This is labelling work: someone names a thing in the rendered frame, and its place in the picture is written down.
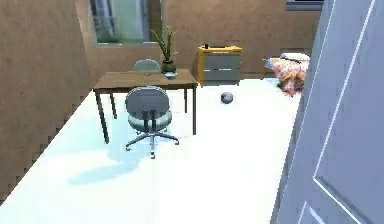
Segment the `bed with floral cover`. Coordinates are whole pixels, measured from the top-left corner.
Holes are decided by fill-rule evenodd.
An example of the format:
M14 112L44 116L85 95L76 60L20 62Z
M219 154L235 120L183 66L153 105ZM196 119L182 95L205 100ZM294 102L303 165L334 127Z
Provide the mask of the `bed with floral cover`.
M279 57L265 60L265 67L278 79L277 87L287 96L294 97L303 91L309 61L294 61Z

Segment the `grey room door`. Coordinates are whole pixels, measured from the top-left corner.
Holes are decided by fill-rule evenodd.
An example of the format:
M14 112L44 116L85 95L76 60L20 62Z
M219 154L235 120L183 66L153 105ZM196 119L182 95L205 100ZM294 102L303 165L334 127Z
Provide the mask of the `grey room door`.
M384 224L384 0L325 0L270 224Z

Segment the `yellow grey chest of drawers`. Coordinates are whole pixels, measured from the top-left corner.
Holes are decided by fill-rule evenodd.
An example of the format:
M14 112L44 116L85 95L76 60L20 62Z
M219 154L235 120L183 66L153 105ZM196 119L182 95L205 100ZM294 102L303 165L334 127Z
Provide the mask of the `yellow grey chest of drawers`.
M240 80L242 48L198 47L197 79L201 86L236 85Z

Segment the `small dark window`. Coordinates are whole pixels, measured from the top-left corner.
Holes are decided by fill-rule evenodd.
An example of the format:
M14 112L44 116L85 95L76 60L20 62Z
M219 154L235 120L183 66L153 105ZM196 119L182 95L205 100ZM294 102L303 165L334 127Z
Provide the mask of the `small dark window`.
M321 11L324 0L286 0L287 11Z

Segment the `large window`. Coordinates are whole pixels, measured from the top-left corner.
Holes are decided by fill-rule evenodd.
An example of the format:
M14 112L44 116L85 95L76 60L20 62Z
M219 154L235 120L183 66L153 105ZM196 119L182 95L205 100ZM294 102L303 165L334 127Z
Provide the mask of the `large window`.
M162 31L163 0L88 0L97 44L154 43Z

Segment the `brown wooden table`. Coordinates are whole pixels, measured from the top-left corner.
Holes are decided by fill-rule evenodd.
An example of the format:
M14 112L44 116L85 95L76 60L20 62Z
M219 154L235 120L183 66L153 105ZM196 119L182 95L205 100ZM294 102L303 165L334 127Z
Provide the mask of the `brown wooden table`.
M164 90L184 90L184 100L187 100L187 90L192 90L192 132L196 134L196 89L198 82L188 69L178 69L174 78L168 79L161 72L155 71L127 71L106 72L92 88L98 113L104 142L109 143L107 123L105 120L101 95L107 94L112 106L113 118L117 118L114 102L114 93L128 93L136 87L158 86Z

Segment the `green potted house plant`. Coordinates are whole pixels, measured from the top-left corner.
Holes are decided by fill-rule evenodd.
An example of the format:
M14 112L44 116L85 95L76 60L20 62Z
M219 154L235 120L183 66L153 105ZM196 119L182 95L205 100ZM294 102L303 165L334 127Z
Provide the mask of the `green potted house plant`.
M155 42L158 44L163 56L161 62L161 72L163 74L167 72L175 73L176 64L174 63L172 57L177 54L177 51L172 52L171 48L176 32L170 26L166 26L165 33L160 34L155 30L151 30L151 34L154 37Z

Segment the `grey swivel office chair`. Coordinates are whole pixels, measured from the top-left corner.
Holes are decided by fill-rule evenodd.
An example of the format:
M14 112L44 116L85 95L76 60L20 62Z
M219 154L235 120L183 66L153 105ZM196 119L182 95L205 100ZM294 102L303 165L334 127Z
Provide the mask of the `grey swivel office chair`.
M139 136L129 141L125 148L146 138L150 139L150 156L155 158L155 138L162 137L175 141L175 136L163 133L172 122L170 100L166 91L157 86L136 87L132 89L125 98L125 107L128 113L128 123Z
M134 66L134 71L161 71L160 65L153 59L138 60Z

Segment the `white pillow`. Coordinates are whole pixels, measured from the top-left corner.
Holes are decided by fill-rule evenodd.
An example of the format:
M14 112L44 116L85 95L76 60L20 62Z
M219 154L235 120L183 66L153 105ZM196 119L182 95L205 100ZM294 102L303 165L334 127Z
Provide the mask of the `white pillow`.
M294 61L309 61L310 57L304 53L284 52L280 55L281 58Z

